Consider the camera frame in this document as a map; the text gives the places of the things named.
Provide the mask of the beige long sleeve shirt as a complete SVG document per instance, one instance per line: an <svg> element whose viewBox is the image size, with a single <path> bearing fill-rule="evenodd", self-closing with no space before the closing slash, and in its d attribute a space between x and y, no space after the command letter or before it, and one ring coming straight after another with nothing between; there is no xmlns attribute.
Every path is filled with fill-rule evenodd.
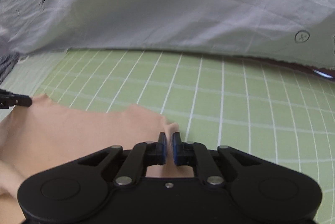
<svg viewBox="0 0 335 224"><path fill-rule="evenodd" d="M167 136L167 163L149 168L147 175L183 176L171 148L172 133L178 130L178 124L139 105L108 113L81 111L44 94L34 97L30 107L16 106L1 121L1 223L23 220L16 195L25 178L108 146L132 149L157 140L161 132Z"/></svg>

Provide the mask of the blue checkered shirt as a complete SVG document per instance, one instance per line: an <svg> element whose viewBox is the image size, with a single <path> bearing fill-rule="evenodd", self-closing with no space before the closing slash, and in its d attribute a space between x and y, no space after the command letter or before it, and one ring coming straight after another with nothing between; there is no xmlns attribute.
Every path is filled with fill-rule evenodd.
<svg viewBox="0 0 335 224"><path fill-rule="evenodd" d="M5 78L12 71L13 67L18 63L20 55L17 52L1 55L0 58L0 83L3 83Z"/></svg>

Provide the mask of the green grid bed sheet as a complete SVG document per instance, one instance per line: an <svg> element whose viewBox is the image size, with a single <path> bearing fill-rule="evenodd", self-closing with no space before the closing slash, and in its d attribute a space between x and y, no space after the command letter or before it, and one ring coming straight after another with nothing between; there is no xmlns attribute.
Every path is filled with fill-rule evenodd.
<svg viewBox="0 0 335 224"><path fill-rule="evenodd" d="M144 51L66 51L20 60L1 88L68 107L167 116L186 141L229 145L305 173L334 223L334 78L261 61Z"/></svg>

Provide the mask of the grey printed bed sheet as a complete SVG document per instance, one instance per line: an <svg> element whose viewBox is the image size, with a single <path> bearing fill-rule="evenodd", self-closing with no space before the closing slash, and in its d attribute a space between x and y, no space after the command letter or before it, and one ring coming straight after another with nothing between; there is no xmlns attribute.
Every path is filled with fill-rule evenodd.
<svg viewBox="0 0 335 224"><path fill-rule="evenodd" d="M251 56L334 68L334 0L1 0L1 54L68 48Z"/></svg>

